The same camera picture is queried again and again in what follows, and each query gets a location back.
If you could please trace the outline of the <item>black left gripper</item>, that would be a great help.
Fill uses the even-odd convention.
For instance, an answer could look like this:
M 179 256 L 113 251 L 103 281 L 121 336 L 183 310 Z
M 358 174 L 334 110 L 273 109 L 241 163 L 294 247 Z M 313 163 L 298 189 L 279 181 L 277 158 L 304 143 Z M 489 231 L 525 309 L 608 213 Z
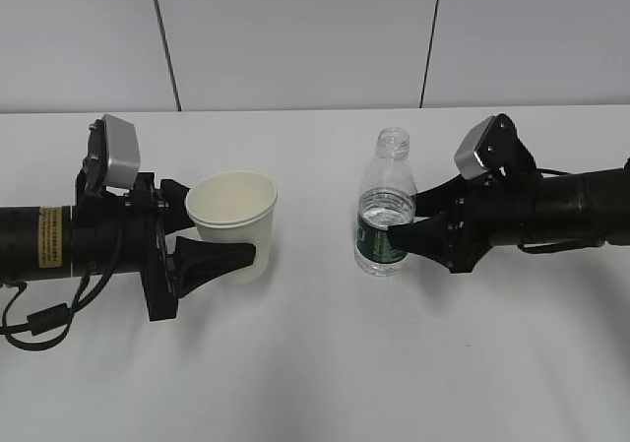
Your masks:
M 253 265 L 256 247 L 250 243 L 214 243 L 178 236 L 174 248 L 174 295 L 168 289 L 163 246 L 158 243 L 161 197 L 163 230 L 174 233 L 194 227 L 185 201 L 190 191 L 173 179 L 154 184 L 155 175 L 140 172 L 132 189 L 117 196 L 104 185 L 93 188 L 80 172 L 75 182 L 76 204 L 71 216 L 71 253 L 77 276 L 99 275 L 94 288 L 73 305 L 80 311 L 91 304 L 115 274 L 137 273 L 141 278 L 149 320 L 176 317 L 178 299 L 203 284 Z

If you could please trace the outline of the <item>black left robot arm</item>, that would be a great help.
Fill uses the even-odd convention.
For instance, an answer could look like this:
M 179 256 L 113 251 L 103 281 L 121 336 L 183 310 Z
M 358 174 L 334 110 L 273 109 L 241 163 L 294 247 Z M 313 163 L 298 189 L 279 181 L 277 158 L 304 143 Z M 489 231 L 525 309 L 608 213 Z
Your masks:
M 257 248 L 250 239 L 220 243 L 177 237 L 193 227 L 184 200 L 188 187 L 151 172 L 137 175 L 118 196 L 91 190 L 85 174 L 76 180 L 76 203 L 63 207 L 1 210 L 1 279 L 16 282 L 137 273 L 152 321 L 175 318 L 178 302 L 199 286 L 251 266 Z

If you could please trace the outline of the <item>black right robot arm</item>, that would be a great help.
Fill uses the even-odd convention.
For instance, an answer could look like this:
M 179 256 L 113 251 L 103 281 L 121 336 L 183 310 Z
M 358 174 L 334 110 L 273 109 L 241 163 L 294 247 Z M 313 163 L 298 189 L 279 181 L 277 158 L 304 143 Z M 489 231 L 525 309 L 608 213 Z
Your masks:
M 493 248 L 547 255 L 629 243 L 629 168 L 561 174 L 499 167 L 416 194 L 413 223 L 391 246 L 466 274 Z

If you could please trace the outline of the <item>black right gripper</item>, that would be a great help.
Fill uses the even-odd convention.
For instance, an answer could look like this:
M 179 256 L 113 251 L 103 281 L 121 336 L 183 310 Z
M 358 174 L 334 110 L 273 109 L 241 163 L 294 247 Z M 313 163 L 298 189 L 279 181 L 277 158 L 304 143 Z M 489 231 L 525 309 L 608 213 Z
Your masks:
M 540 244 L 535 232 L 539 178 L 513 182 L 461 175 L 414 195 L 417 216 L 440 216 L 387 229 L 390 245 L 440 264 L 453 274 L 469 273 L 494 247 Z

